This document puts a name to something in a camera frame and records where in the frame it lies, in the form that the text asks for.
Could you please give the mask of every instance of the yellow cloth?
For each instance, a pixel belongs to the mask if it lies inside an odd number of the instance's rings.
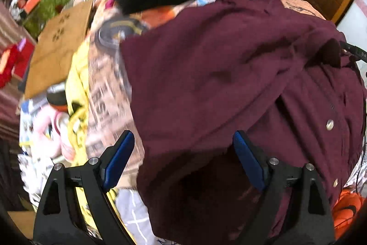
[[[69,141],[75,149],[75,159],[72,166],[79,166],[87,162],[88,157],[86,153],[86,132],[88,127],[88,50],[89,37],[80,45],[79,49],[74,53],[69,76],[66,81],[65,93],[67,97],[67,107],[69,115],[71,115],[67,132]],[[74,111],[72,103],[77,103],[81,107]],[[81,212],[88,225],[97,229],[93,217],[88,209],[88,203],[84,194],[83,188],[76,188]],[[111,189],[107,193],[113,209],[120,218],[119,212],[114,204],[116,199],[116,190]]]

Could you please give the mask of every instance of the black printed symbol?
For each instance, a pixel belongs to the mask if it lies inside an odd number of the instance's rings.
[[[54,36],[52,38],[52,42],[57,41],[61,37],[61,35],[63,35],[63,34],[64,34],[64,28],[59,28],[57,30],[57,32],[54,34]]]
[[[59,23],[64,23],[64,22],[65,22],[65,20],[68,20],[69,18],[70,18],[70,14],[69,14],[69,13],[67,13],[67,14],[65,14],[65,16],[62,16],[62,17],[61,17],[61,19],[60,19]]]

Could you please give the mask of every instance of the orange bag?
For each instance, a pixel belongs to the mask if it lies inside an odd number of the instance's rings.
[[[348,189],[342,190],[339,200],[333,208],[336,240],[348,229],[364,200],[358,193],[351,193]]]

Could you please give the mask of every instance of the blue gripper pad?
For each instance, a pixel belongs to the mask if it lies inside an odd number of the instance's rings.
[[[266,187],[264,170],[238,131],[233,135],[233,146],[250,183],[263,191]]]
[[[106,178],[103,182],[104,190],[109,190],[117,185],[127,161],[133,152],[134,145],[134,134],[129,132],[106,168]]]

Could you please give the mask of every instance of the clutter pile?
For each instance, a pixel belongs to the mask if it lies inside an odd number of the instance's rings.
[[[31,18],[42,0],[17,2],[25,12],[37,3]],[[100,157],[124,130],[135,148],[108,198],[137,244],[238,237],[261,199],[232,146],[239,129],[269,156],[315,165],[330,206],[343,187],[357,194],[366,182],[367,93],[355,59],[341,51],[344,35],[309,3],[71,0],[56,11],[25,25],[38,43],[23,42],[30,62],[19,67],[18,157],[34,208],[55,163]],[[83,190],[77,195],[98,235]],[[335,206],[337,228],[344,202]]]

